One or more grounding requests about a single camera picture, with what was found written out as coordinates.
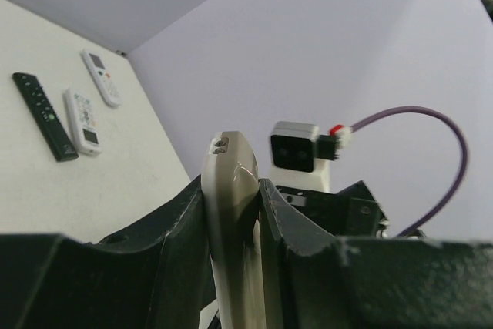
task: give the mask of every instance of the purple cable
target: purple cable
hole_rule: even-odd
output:
[[[466,169],[468,167],[469,150],[464,134],[459,129],[457,124],[454,123],[454,121],[452,121],[449,117],[447,117],[443,113],[439,113],[437,111],[434,111],[433,109],[424,108],[424,107],[402,106],[402,107],[386,109],[384,111],[375,113],[374,115],[371,115],[366,119],[362,119],[361,121],[352,125],[351,128],[355,133],[359,129],[363,129],[365,126],[370,125],[371,123],[374,123],[379,119],[383,119],[385,117],[389,117],[393,115],[398,115],[401,113],[420,113],[421,115],[427,115],[434,117],[435,119],[441,120],[443,123],[445,123],[448,127],[451,128],[451,130],[457,136],[459,145],[461,146],[461,165],[459,166],[459,171],[457,172],[457,176],[455,177],[455,180],[452,183],[451,187],[448,189],[446,194],[441,198],[441,200],[436,204],[436,206],[434,206],[431,210],[429,210],[418,221],[412,223],[409,227],[405,228],[397,235],[398,237],[406,237],[407,235],[415,231],[418,227],[421,227],[423,226],[423,224],[427,223],[437,213],[439,213],[441,209],[445,207],[448,201],[454,196],[455,192],[457,192],[457,189],[461,185],[461,182],[464,179],[464,175],[466,173]]]

